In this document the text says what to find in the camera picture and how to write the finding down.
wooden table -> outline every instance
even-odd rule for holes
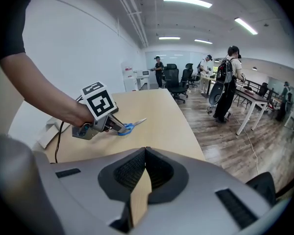
[[[118,136],[114,131],[99,133],[90,141],[72,137],[71,127],[61,134],[58,161],[70,162],[115,154],[132,148],[154,147],[191,158],[205,160],[188,122],[167,89],[113,94],[119,111],[115,117],[123,123],[134,123],[143,118],[131,134]],[[50,162],[54,162],[57,136],[46,148]],[[151,192],[147,171],[131,194],[134,225],[147,210]]]
[[[201,95],[205,98],[208,98],[209,97],[209,91],[210,91],[210,84],[211,84],[211,81],[215,81],[216,79],[215,78],[211,78],[211,77],[203,77],[203,79],[206,79],[208,80],[208,89],[207,89],[207,93],[202,93]]]
[[[244,129],[246,123],[248,122],[248,120],[249,120],[249,118],[255,108],[255,105],[257,104],[262,109],[261,109],[260,115],[258,116],[256,122],[254,123],[254,125],[251,128],[251,130],[253,131],[256,128],[256,125],[258,124],[261,116],[263,115],[265,108],[266,108],[266,105],[268,103],[268,101],[265,98],[259,96],[258,94],[250,94],[248,92],[245,92],[245,90],[243,90],[243,87],[238,87],[238,88],[239,89],[236,89],[236,94],[251,101],[251,106],[250,106],[250,109],[249,109],[242,125],[240,126],[239,130],[236,132],[236,135],[239,135],[242,132],[242,130]]]

black cap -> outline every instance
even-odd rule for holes
[[[233,45],[233,46],[230,46],[229,49],[227,50],[227,54],[230,55],[229,53],[234,53],[234,52],[237,52],[239,54],[238,58],[242,58],[242,56],[240,55],[240,49]]]

white shirt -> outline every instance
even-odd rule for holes
[[[205,70],[208,70],[208,62],[203,58],[200,62],[200,66],[204,66]],[[205,71],[201,71],[200,75],[207,76],[208,74]]]
[[[233,69],[233,75],[236,76],[236,71],[242,69],[241,62],[237,58],[234,58],[231,61],[231,64],[232,64],[232,69]]]

person in black shirt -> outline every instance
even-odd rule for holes
[[[0,66],[3,72],[24,100],[37,109],[75,126],[93,122],[87,106],[53,86],[26,55],[22,33],[29,3],[30,0],[1,0]]]
[[[162,88],[162,68],[163,68],[163,63],[160,62],[160,57],[156,56],[155,57],[157,63],[155,65],[155,68],[151,69],[151,71],[156,71],[156,79],[159,88]]]

fluorescent light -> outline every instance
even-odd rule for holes
[[[243,26],[245,29],[247,29],[251,34],[257,35],[258,32],[254,30],[252,27],[250,27],[247,23],[245,23],[242,19],[236,18],[236,22],[238,22],[241,26]]]
[[[175,40],[179,40],[180,37],[159,37],[159,40],[166,40],[166,39],[175,39]]]
[[[206,43],[206,44],[212,44],[211,42],[209,41],[204,41],[204,40],[199,40],[199,39],[195,39],[195,42],[201,42],[201,43]]]
[[[201,0],[163,0],[163,1],[186,2],[186,3],[200,5],[200,6],[203,6],[203,7],[206,7],[206,8],[210,8],[212,6],[211,3],[204,2],[204,1],[201,1]]]

